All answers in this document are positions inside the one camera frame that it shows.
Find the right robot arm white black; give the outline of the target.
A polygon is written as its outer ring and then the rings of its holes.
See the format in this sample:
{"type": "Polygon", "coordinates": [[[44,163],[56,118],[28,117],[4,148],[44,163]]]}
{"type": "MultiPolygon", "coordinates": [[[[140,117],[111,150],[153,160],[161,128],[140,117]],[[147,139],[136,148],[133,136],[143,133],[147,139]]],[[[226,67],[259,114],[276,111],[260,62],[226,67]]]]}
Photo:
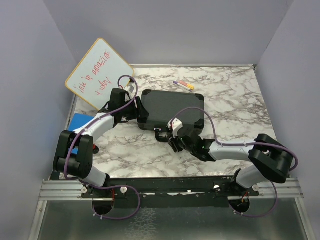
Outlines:
{"type": "Polygon", "coordinates": [[[294,160],[291,152],[267,134],[259,134],[253,143],[219,144],[215,139],[201,138],[195,129],[184,127],[182,123],[169,123],[167,139],[174,152],[187,151],[203,162],[234,160],[252,163],[247,168],[238,169],[231,179],[229,189],[236,196],[260,182],[284,184],[294,160]]]}

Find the black poker set case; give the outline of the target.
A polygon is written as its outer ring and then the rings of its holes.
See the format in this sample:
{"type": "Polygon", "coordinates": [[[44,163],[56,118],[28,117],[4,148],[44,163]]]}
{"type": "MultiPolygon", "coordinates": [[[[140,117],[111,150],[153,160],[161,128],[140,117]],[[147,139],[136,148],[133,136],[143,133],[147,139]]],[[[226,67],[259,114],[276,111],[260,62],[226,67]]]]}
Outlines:
{"type": "Polygon", "coordinates": [[[178,112],[189,107],[203,110],[205,106],[205,98],[199,93],[145,89],[140,99],[149,117],[146,122],[137,121],[137,125],[141,130],[155,132],[155,139],[162,143],[168,140],[160,134],[168,132],[168,122],[178,112]]]}

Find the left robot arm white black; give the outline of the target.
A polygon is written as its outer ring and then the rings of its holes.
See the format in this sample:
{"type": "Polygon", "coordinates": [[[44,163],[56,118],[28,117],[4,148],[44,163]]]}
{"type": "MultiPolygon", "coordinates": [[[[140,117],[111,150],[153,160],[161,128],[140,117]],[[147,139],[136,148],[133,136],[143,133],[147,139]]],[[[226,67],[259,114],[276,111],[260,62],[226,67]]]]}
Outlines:
{"type": "Polygon", "coordinates": [[[64,130],[60,134],[53,170],[93,186],[97,196],[106,197],[111,190],[110,176],[94,167],[94,144],[119,123],[148,116],[139,96],[130,96],[127,90],[114,88],[110,100],[92,120],[74,131],[64,130]]]}

